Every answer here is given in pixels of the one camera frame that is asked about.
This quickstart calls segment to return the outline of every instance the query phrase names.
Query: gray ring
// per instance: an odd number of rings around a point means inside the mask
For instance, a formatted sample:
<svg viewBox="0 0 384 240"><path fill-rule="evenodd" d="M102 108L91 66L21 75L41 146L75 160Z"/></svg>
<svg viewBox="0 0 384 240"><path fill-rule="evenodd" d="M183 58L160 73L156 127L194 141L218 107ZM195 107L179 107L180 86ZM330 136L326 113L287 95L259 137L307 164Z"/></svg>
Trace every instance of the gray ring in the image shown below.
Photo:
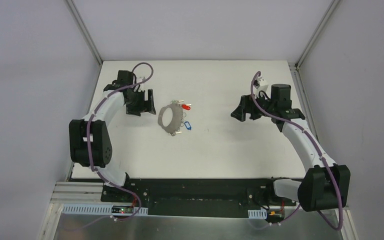
<svg viewBox="0 0 384 240"><path fill-rule="evenodd" d="M163 115L164 112L170 108L173 112L173 117L171 119L171 122L169 125L164 126L163 125ZM175 133L178 129L180 129L180 125L182 124L182 118L183 118L183 108L179 104L171 103L159 111L158 114L158 125L161 126L164 131L166 131L169 134Z"/></svg>

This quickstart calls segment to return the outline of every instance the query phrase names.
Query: gray wall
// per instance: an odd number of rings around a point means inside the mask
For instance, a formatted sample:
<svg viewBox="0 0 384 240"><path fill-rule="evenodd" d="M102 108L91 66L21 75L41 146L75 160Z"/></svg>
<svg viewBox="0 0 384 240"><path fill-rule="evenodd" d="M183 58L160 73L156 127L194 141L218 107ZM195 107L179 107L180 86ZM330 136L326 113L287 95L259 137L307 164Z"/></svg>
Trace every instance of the gray wall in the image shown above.
<svg viewBox="0 0 384 240"><path fill-rule="evenodd" d="M75 0L104 60L300 57L331 0Z"/></svg>
<svg viewBox="0 0 384 240"><path fill-rule="evenodd" d="M344 0L301 78L321 143L351 170L360 239L384 239L384 0Z"/></svg>
<svg viewBox="0 0 384 240"><path fill-rule="evenodd" d="M38 236L97 74L64 1L0 0L0 240Z"/></svg>

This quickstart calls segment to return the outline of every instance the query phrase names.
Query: table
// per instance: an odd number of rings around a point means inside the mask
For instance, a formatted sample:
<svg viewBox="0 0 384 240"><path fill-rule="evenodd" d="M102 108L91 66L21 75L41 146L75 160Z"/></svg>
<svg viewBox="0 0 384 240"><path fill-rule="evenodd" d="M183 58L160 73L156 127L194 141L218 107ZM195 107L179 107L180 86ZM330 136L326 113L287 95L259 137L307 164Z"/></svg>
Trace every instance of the table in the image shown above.
<svg viewBox="0 0 384 240"><path fill-rule="evenodd" d="M104 87L139 61L104 61L92 106ZM230 117L242 95L250 94L254 74L261 71L270 84L292 86L293 108L301 108L286 61L148 61L154 75L145 89L153 89L157 115L172 100L192 104L182 128L171 136L158 124L157 116L126 115L123 107L111 121L108 132L113 148L111 161L131 178L302 178L304 167L293 146L268 117L240 122ZM146 77L150 69L135 70ZM75 164L73 179L98 178L87 167Z"/></svg>

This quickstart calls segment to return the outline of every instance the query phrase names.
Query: white table surface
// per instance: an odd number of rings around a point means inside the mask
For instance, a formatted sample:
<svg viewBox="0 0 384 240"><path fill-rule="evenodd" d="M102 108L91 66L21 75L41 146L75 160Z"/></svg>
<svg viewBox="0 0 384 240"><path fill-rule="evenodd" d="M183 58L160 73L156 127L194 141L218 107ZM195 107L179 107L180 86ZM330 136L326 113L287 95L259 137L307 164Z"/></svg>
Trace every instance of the white table surface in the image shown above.
<svg viewBox="0 0 384 240"><path fill-rule="evenodd" d="M139 61L105 61L92 100L95 106L118 70ZM293 108L301 108L286 61L148 61L154 75L145 85L153 89L158 115L172 100L192 104L185 121L192 130L171 136L157 124L157 115L126 115L123 107L108 132L113 155L131 178L302 178L304 167L288 139L268 117L240 122L230 117L242 95L250 94L256 71L270 84L292 86ZM135 70L148 76L146 65ZM72 178L97 178L75 164Z"/></svg>

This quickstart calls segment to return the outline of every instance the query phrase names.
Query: wall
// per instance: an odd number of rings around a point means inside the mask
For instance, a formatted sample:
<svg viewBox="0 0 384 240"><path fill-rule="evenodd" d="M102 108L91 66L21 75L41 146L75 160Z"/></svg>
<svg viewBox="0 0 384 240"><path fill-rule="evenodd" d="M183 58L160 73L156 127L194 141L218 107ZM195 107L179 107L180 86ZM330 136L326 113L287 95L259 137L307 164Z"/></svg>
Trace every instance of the wall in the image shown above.
<svg viewBox="0 0 384 240"><path fill-rule="evenodd" d="M384 1L344 0L301 78L321 143L351 170L360 239L384 239Z"/></svg>
<svg viewBox="0 0 384 240"><path fill-rule="evenodd" d="M98 70L64 1L0 0L0 240L37 238Z"/></svg>
<svg viewBox="0 0 384 240"><path fill-rule="evenodd" d="M331 0L75 0L104 60L296 62Z"/></svg>

